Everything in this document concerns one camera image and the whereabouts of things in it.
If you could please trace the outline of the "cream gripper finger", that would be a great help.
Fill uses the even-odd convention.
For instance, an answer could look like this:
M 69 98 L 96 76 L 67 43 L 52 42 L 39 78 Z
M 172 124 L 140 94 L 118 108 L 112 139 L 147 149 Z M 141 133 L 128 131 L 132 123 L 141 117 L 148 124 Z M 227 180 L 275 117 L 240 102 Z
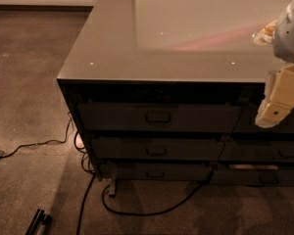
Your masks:
M 294 64 L 271 70 L 266 78 L 264 94 L 255 124 L 271 128 L 279 125 L 294 109 Z

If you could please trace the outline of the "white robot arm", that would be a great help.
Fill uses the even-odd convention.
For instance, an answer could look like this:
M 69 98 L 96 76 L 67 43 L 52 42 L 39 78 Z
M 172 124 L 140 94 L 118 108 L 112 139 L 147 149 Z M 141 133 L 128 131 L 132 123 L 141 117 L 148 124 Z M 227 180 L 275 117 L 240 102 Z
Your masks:
M 261 46 L 271 45 L 273 54 L 286 65 L 271 70 L 266 78 L 265 98 L 255 118 L 261 128 L 279 125 L 294 109 L 294 0 L 254 37 Z

